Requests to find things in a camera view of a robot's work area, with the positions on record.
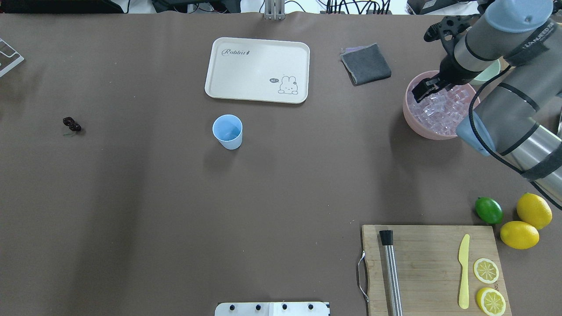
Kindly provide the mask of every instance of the white tray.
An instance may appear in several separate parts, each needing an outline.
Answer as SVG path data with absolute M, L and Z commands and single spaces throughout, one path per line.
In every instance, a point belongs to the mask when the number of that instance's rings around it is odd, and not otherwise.
M 301 103 L 310 49 L 300 42 L 221 37 L 212 45 L 205 92 L 213 98 Z

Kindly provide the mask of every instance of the lemon slice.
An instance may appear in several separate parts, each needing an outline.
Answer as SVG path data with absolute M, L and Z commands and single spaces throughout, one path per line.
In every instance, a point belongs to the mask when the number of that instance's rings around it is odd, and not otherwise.
M 486 284 L 492 284 L 500 277 L 500 270 L 496 264 L 487 258 L 480 258 L 474 263 L 474 275 Z
M 476 302 L 486 315 L 502 316 L 505 313 L 504 296 L 491 287 L 481 288 L 476 293 Z

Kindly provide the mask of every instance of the blue joint cap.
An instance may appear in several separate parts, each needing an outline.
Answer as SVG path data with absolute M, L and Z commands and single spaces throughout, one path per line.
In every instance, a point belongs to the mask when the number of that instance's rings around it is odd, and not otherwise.
M 484 12 L 495 29 L 524 33 L 543 25 L 552 14 L 552 0 L 496 0 Z
M 490 137 L 488 130 L 484 126 L 484 123 L 482 123 L 482 120 L 480 119 L 478 114 L 476 114 L 476 112 L 472 112 L 472 114 L 474 119 L 474 126 L 476 127 L 478 135 L 480 135 L 484 143 L 486 143 L 486 145 L 488 145 L 488 147 L 492 151 L 496 151 L 496 146 L 493 144 L 492 137 Z M 472 127 L 470 126 L 470 119 L 468 116 L 459 123 L 459 126 L 457 126 L 456 134 L 467 144 L 471 145 L 472 148 L 476 149 L 480 154 L 482 154 L 482 156 L 487 157 L 490 155 L 490 153 L 486 151 L 482 144 L 480 144 L 478 138 L 476 138 L 476 135 L 474 135 Z

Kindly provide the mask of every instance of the blue cup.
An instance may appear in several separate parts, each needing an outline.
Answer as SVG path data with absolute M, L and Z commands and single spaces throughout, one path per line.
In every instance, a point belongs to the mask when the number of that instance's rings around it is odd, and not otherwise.
M 242 144 L 242 121 L 232 114 L 219 116 L 212 125 L 212 133 L 226 149 Z

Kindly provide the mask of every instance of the gray cloth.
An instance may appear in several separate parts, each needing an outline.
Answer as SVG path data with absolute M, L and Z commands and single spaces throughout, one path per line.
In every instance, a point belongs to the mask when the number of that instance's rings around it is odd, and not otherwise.
M 376 43 L 357 50 L 346 48 L 340 56 L 355 85 L 385 79 L 392 74 Z

